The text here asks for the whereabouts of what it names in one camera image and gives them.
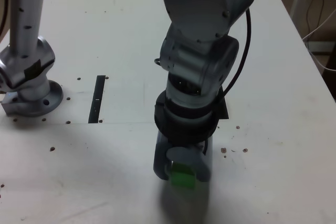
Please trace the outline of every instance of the table surface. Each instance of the table surface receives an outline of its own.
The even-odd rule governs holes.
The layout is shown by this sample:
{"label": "table surface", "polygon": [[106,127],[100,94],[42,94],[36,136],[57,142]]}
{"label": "table surface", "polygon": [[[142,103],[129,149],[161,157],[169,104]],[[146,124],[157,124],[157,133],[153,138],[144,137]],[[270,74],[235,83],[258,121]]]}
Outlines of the table surface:
{"label": "table surface", "polygon": [[[251,47],[226,97],[230,119],[213,135],[212,180],[189,191],[152,168],[167,78],[153,63],[170,25],[163,1],[44,0],[40,35],[56,54],[48,78],[64,100],[35,119],[0,110],[0,222],[336,223],[334,100],[281,0],[250,10]],[[244,16],[230,35],[243,48]],[[88,124],[97,75],[109,77],[103,123]]]}

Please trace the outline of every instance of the green block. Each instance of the green block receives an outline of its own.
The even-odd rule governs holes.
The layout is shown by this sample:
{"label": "green block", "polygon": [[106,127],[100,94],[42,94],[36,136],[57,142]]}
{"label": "green block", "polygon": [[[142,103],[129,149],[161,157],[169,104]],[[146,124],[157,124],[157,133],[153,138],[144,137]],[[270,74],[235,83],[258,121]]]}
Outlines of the green block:
{"label": "green block", "polygon": [[196,176],[190,167],[174,162],[172,165],[170,181],[173,186],[194,189]]}

